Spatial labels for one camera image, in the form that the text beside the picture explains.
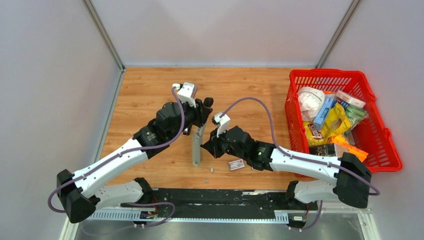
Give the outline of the grey and black stapler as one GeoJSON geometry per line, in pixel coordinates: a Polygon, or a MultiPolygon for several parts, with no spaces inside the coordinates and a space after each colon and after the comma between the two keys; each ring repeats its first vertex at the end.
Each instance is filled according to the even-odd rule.
{"type": "Polygon", "coordinates": [[[203,144],[203,135],[206,125],[198,127],[192,136],[192,164],[195,167],[200,167],[203,155],[201,145],[203,144]]]}

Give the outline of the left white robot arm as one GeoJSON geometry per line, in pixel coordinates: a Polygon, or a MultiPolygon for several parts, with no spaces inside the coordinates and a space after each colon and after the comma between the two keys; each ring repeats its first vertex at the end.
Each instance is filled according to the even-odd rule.
{"type": "Polygon", "coordinates": [[[74,172],[64,169],[56,175],[56,195],[62,209],[52,204],[51,210],[66,214],[75,224],[88,219],[95,211],[120,204],[138,204],[148,207],[153,201],[152,189],[143,177],[128,183],[106,184],[127,169],[152,159],[167,149],[186,129],[202,128],[213,111],[214,99],[177,99],[165,103],[155,118],[127,140],[118,149],[74,172]]]}

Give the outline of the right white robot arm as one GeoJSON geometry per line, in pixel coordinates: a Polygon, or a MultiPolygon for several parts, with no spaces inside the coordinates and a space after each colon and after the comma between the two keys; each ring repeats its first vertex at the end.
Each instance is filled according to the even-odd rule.
{"type": "Polygon", "coordinates": [[[215,129],[201,147],[215,159],[231,155],[258,171],[291,172],[314,178],[289,183],[285,202],[291,209],[315,201],[335,200],[358,209],[368,207],[372,174],[352,153],[320,156],[287,150],[255,140],[238,126],[222,133],[215,129]]]}

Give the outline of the red white staple box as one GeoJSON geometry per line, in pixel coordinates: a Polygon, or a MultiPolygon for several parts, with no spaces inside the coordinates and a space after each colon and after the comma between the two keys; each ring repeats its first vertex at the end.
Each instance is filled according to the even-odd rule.
{"type": "Polygon", "coordinates": [[[228,162],[228,166],[230,171],[235,171],[245,168],[245,163],[242,159],[239,159],[228,162]]]}

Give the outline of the white crumpled bag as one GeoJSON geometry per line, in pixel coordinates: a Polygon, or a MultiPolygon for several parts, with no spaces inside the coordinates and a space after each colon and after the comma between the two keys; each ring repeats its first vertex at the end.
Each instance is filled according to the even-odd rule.
{"type": "Polygon", "coordinates": [[[304,122],[313,122],[324,104],[325,93],[322,90],[304,86],[298,91],[298,103],[304,122]]]}

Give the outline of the blue box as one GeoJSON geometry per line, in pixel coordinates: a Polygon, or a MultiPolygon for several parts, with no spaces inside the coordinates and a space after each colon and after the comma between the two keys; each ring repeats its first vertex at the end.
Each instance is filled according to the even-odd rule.
{"type": "Polygon", "coordinates": [[[323,105],[317,112],[313,120],[313,127],[315,130],[320,131],[329,115],[330,110],[334,107],[336,101],[333,96],[326,96],[323,105]]]}

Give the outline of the yellow chips bag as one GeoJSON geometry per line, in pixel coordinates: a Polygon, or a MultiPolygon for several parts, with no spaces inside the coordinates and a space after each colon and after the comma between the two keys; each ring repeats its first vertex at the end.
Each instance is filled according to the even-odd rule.
{"type": "Polygon", "coordinates": [[[339,103],[329,111],[320,130],[314,128],[313,122],[304,121],[305,137],[309,147],[324,145],[334,136],[343,134],[352,127],[352,123],[339,103]]]}

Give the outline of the white red package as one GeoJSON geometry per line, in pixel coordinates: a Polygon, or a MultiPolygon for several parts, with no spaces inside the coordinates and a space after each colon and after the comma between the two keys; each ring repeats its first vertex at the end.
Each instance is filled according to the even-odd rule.
{"type": "Polygon", "coordinates": [[[335,94],[336,101],[342,105],[345,109],[349,106],[363,109],[366,103],[360,99],[357,99],[341,90],[338,90],[335,94]]]}

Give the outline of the green snack pack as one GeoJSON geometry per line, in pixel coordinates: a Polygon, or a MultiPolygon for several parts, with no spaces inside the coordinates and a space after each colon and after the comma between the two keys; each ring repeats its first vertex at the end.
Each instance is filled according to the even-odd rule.
{"type": "Polygon", "coordinates": [[[351,123],[351,130],[354,129],[362,120],[366,119],[369,115],[368,112],[362,108],[356,106],[347,106],[345,108],[345,114],[351,123]]]}

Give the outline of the orange snack pack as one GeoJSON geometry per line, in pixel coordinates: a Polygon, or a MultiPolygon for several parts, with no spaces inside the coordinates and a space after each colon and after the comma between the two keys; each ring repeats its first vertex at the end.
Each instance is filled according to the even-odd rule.
{"type": "Polygon", "coordinates": [[[369,155],[367,152],[351,145],[342,134],[331,137],[328,142],[344,147],[348,153],[356,155],[361,162],[369,155]]]}

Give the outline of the red plastic basket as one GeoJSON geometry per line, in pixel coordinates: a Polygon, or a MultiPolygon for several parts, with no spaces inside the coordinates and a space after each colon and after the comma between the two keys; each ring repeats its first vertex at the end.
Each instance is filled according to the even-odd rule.
{"type": "Polygon", "coordinates": [[[309,147],[298,103],[298,90],[312,87],[322,91],[341,90],[365,102],[368,117],[353,131],[355,145],[368,153],[364,164],[374,173],[399,172],[403,163],[376,106],[374,95],[366,76],[361,71],[329,68],[294,69],[289,74],[289,88],[284,105],[290,147],[296,152],[308,153],[309,147]]]}

